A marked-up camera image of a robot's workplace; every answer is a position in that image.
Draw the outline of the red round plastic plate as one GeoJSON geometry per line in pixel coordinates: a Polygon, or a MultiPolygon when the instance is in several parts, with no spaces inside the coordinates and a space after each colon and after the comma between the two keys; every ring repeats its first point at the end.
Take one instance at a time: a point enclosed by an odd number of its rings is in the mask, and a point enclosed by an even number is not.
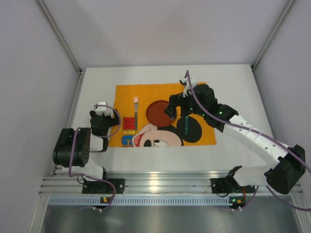
{"type": "Polygon", "coordinates": [[[166,100],[157,100],[152,102],[147,110],[147,120],[157,127],[167,127],[174,122],[174,119],[169,118],[164,110],[168,107],[169,102],[166,100]]]}

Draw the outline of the orange Mickey Mouse placemat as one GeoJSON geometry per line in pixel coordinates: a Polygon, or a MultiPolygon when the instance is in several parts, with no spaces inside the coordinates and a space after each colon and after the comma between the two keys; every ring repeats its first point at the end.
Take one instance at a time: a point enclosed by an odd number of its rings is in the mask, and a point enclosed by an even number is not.
{"type": "Polygon", "coordinates": [[[185,136],[185,117],[177,118],[167,127],[157,127],[146,117],[148,106],[157,100],[169,100],[172,94],[183,92],[176,83],[118,85],[114,108],[121,116],[121,129],[111,137],[111,147],[180,147],[215,145],[214,129],[196,115],[189,115],[188,135],[185,136]],[[133,98],[138,97],[138,130],[135,130],[133,98]]]}

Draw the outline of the metal fork green handle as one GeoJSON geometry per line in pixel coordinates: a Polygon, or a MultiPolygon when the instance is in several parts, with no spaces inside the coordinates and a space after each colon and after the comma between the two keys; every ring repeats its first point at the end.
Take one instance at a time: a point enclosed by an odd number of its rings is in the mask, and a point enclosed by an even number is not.
{"type": "Polygon", "coordinates": [[[138,130],[138,97],[133,98],[135,108],[135,130],[138,130]]]}

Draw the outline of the metal spoon green handle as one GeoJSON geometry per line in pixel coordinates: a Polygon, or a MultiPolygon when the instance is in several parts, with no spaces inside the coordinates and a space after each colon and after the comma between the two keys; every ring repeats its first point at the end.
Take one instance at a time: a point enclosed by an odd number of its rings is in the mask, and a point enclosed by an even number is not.
{"type": "Polygon", "coordinates": [[[189,128],[189,116],[185,117],[185,136],[188,135],[188,128],[189,128]]]}

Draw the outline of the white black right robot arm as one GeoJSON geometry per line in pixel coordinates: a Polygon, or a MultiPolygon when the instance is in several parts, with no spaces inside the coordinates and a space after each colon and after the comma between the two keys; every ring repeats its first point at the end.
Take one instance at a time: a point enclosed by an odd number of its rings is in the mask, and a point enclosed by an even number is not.
{"type": "Polygon", "coordinates": [[[165,114],[171,119],[194,114],[207,125],[226,134],[258,155],[264,166],[236,166],[226,175],[225,182],[232,189],[244,186],[268,186],[281,194],[288,194],[306,172],[305,150],[277,141],[253,127],[232,107],[218,103],[214,90],[207,84],[198,84],[189,73],[179,81],[184,91],[170,95],[165,114]]]}

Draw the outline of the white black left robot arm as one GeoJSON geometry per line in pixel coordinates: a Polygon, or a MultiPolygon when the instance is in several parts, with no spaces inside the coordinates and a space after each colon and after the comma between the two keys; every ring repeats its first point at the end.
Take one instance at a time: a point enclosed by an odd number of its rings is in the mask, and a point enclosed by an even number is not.
{"type": "Polygon", "coordinates": [[[52,153],[55,165],[68,169],[69,177],[81,176],[89,182],[113,185],[106,170],[90,159],[93,152],[106,152],[109,138],[121,128],[118,110],[99,102],[93,105],[90,127],[63,128],[52,153]]]}

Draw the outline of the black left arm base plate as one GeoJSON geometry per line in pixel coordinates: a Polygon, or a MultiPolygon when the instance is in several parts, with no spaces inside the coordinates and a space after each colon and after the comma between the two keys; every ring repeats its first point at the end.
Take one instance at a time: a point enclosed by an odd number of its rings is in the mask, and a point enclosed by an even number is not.
{"type": "MultiPolygon", "coordinates": [[[[125,179],[109,179],[116,188],[116,194],[123,194],[125,189],[125,179]]],[[[84,180],[83,194],[113,194],[113,187],[110,184],[99,181],[84,180]]]]}

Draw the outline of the aluminium mounting rail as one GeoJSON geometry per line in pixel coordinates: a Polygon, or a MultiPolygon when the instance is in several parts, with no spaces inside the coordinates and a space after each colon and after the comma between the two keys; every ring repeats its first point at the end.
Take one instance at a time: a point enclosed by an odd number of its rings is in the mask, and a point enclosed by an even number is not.
{"type": "MultiPolygon", "coordinates": [[[[210,194],[212,178],[225,177],[226,172],[111,172],[109,178],[125,179],[124,194],[210,194]]],[[[82,185],[66,172],[56,171],[52,177],[43,178],[41,195],[78,195],[82,185]]]]}

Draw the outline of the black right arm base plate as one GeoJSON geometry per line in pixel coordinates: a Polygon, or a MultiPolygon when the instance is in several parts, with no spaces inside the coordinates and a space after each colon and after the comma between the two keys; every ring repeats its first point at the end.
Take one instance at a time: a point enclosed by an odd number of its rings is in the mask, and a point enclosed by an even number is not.
{"type": "Polygon", "coordinates": [[[232,194],[232,193],[243,193],[246,194],[254,193],[255,187],[251,185],[239,186],[237,183],[230,183],[226,178],[212,178],[210,179],[211,188],[213,194],[232,194]]]}

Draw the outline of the left aluminium frame post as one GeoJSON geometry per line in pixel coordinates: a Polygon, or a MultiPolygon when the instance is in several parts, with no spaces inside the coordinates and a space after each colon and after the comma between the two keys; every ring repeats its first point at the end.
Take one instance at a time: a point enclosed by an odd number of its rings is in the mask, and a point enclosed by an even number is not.
{"type": "Polygon", "coordinates": [[[76,61],[68,43],[66,42],[61,30],[59,29],[56,21],[54,20],[52,14],[50,13],[46,3],[44,0],[35,0],[36,4],[38,5],[40,11],[42,12],[43,16],[47,20],[49,26],[51,27],[55,37],[57,38],[58,42],[60,43],[61,48],[65,52],[66,56],[70,60],[72,66],[74,67],[75,71],[78,74],[82,73],[82,69],[78,65],[78,62],[76,61]]]}

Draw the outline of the aluminium frame post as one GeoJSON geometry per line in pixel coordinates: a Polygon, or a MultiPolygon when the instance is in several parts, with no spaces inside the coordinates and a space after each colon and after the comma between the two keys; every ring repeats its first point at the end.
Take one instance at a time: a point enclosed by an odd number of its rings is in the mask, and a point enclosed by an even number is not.
{"type": "Polygon", "coordinates": [[[55,37],[57,38],[58,42],[60,43],[61,48],[65,52],[66,56],[70,60],[72,66],[74,67],[75,71],[78,74],[82,73],[82,69],[78,65],[78,62],[76,61],[68,43],[66,42],[61,30],[59,29],[56,21],[54,20],[52,14],[50,13],[46,3],[44,0],[35,0],[36,4],[38,5],[40,11],[42,12],[43,16],[47,20],[49,26],[51,27],[55,37]]]}
{"type": "Polygon", "coordinates": [[[286,21],[287,17],[289,16],[290,12],[292,11],[296,3],[297,0],[288,0],[286,2],[285,7],[282,9],[280,15],[278,16],[272,29],[270,30],[264,44],[262,45],[258,55],[256,56],[255,61],[251,65],[251,69],[253,72],[257,69],[258,65],[261,63],[262,59],[264,58],[270,46],[272,45],[273,41],[275,40],[277,34],[279,33],[281,27],[283,26],[284,22],[286,21]]]}

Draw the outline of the right aluminium frame post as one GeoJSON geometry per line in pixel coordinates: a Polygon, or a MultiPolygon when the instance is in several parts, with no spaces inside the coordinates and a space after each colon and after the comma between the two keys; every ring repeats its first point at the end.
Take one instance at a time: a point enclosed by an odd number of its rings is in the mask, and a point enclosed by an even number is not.
{"type": "Polygon", "coordinates": [[[296,3],[297,0],[288,0],[286,2],[285,7],[282,9],[280,15],[278,16],[272,29],[270,30],[264,44],[262,45],[258,55],[256,56],[255,61],[251,65],[251,69],[253,72],[257,69],[258,65],[261,63],[262,59],[264,58],[270,46],[272,45],[273,41],[275,40],[277,34],[279,33],[281,27],[283,26],[284,22],[286,21],[287,17],[289,16],[290,12],[292,11],[296,3]]]}

